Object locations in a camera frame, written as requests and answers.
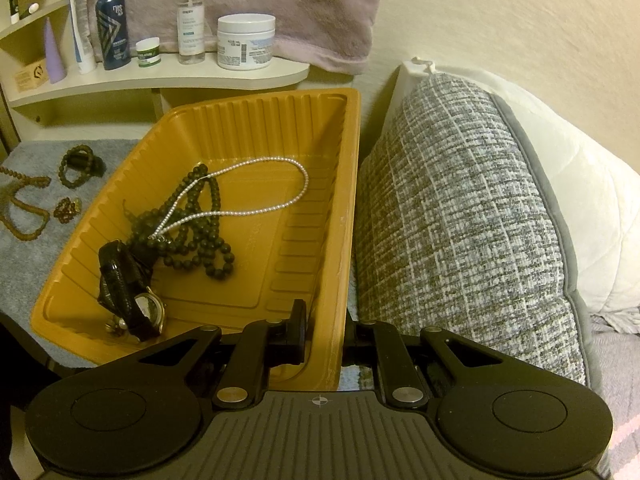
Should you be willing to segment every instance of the wooden block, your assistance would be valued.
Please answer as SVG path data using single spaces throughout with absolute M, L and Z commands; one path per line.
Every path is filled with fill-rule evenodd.
M 24 67 L 14 74 L 15 85 L 18 92 L 35 90 L 38 86 L 49 80 L 46 60 L 41 59 Z

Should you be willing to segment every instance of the plastic tray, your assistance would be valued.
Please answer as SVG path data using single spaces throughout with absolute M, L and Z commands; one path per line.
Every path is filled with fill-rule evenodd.
M 359 115 L 360 95 L 353 89 L 272 92 L 172 110 L 133 149 L 78 224 L 33 308 L 34 331 L 96 364 L 142 348 L 131 336 L 106 332 L 111 315 L 96 300 L 99 248 L 130 234 L 124 206 L 136 215 L 160 206 L 201 162 L 216 170 L 257 156 L 291 156 L 310 176 L 299 202 L 259 216 L 220 220 L 220 235 L 236 255 L 232 275 L 218 282 L 202 268 L 176 271 L 159 262 L 152 288 L 166 304 L 162 338 L 202 324 L 238 332 L 257 319 L 288 317 L 293 300 L 302 298 L 310 316 L 306 361 L 272 370 L 270 384 L 288 390 L 335 389 L 349 281 Z M 298 193 L 302 182 L 300 172 L 282 162 L 225 173 L 218 178 L 222 209 L 284 202 Z M 203 209 L 210 207 L 208 195 L 201 194 Z

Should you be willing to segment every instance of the white beaded necklace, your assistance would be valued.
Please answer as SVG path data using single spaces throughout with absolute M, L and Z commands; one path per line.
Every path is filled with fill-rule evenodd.
M 298 193 L 298 195 L 296 195 L 291 200 L 283 202 L 282 204 L 272 205 L 270 207 L 263 207 L 262 209 L 254 209 L 251 211 L 203 211 L 201 213 L 195 213 L 189 216 L 185 216 L 185 218 L 181 218 L 177 222 L 174 222 L 171 225 L 165 227 L 166 223 L 169 221 L 169 218 L 171 218 L 172 213 L 175 211 L 175 208 L 178 206 L 178 202 L 180 202 L 182 197 L 185 196 L 188 190 L 190 190 L 193 186 L 195 186 L 198 183 L 198 181 L 204 178 L 212 177 L 212 176 L 219 176 L 223 173 L 226 173 L 227 171 L 232 171 L 232 170 L 235 170 L 236 168 L 241 168 L 242 166 L 256 164 L 257 162 L 269 162 L 269 161 L 288 162 L 289 164 L 293 164 L 302 172 L 302 175 L 305 177 L 305 184 L 302 187 L 302 191 L 300 191 L 300 193 Z M 278 209 L 284 209 L 286 207 L 289 207 L 292 204 L 295 204 L 298 200 L 300 200 L 302 196 L 306 193 L 306 189 L 308 188 L 308 186 L 309 186 L 309 174 L 306 172 L 305 167 L 293 158 L 288 158 L 286 156 L 260 156 L 258 158 L 252 158 L 251 160 L 238 162 L 237 164 L 229 166 L 224 170 L 214 171 L 213 173 L 209 173 L 209 174 L 206 174 L 205 176 L 201 176 L 200 178 L 197 178 L 196 180 L 191 182 L 183 190 L 183 192 L 181 192 L 180 195 L 178 195 L 178 198 L 175 200 L 174 204 L 171 206 L 167 214 L 164 216 L 162 221 L 158 224 L 158 227 L 156 228 L 156 230 L 153 232 L 153 234 L 149 238 L 160 238 L 166 232 L 169 232 L 171 229 L 174 229 L 179 225 L 184 224 L 185 222 L 195 220 L 196 218 L 203 218 L 205 216 L 250 216 L 250 215 L 259 215 L 262 213 L 269 213 L 271 211 L 277 211 Z

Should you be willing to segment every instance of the ribbed gray panel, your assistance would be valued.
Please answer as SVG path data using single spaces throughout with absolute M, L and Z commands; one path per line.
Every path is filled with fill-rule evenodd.
M 319 397 L 327 401 L 314 403 Z M 65 477 L 48 473 L 47 480 Z M 267 392 L 223 413 L 170 464 L 137 480 L 492 480 L 452 455 L 425 419 L 373 392 Z M 581 473 L 574 480 L 597 480 Z

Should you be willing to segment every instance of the gray tweed pillow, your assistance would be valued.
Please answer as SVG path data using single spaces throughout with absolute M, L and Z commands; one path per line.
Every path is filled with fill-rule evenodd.
M 360 168 L 354 243 L 360 319 L 439 325 L 596 386 L 568 232 L 499 98 L 421 82 Z

